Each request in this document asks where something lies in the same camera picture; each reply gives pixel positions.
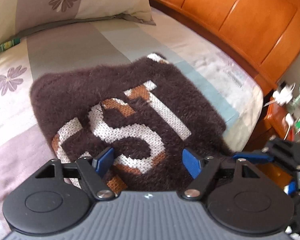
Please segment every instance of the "pillow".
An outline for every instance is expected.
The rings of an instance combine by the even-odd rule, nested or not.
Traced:
[[[117,15],[153,24],[149,0],[0,0],[0,44],[41,24]]]

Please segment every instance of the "fuzzy rug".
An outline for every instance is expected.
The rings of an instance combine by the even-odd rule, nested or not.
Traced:
[[[46,74],[34,82],[31,103],[63,163],[114,148],[114,165],[103,179],[116,193],[185,188],[192,181],[182,164],[185,147],[200,156],[231,155],[222,138],[225,122],[159,54]]]

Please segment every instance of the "gray stripe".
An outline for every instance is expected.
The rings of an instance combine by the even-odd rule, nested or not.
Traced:
[[[35,33],[27,38],[35,80],[44,73],[130,63],[90,23],[77,23]]]
[[[94,22],[93,25],[131,61],[152,52],[163,54],[171,63],[184,60],[133,22],[114,19],[108,22]]]

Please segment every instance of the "orange wooden headboard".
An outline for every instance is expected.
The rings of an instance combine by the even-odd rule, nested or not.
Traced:
[[[272,88],[300,52],[300,0],[150,0]]]

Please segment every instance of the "charger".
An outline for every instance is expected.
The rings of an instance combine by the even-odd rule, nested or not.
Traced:
[[[287,138],[288,133],[289,133],[292,125],[294,124],[294,120],[293,120],[291,114],[287,114],[285,120],[286,120],[286,123],[288,124],[288,131],[286,133],[286,136],[284,137],[284,140]]]
[[[291,86],[285,86],[280,92],[274,91],[272,97],[274,100],[266,103],[264,106],[268,106],[274,102],[276,102],[279,106],[283,106],[284,104],[289,103],[292,100],[292,92],[295,87],[295,83]]]

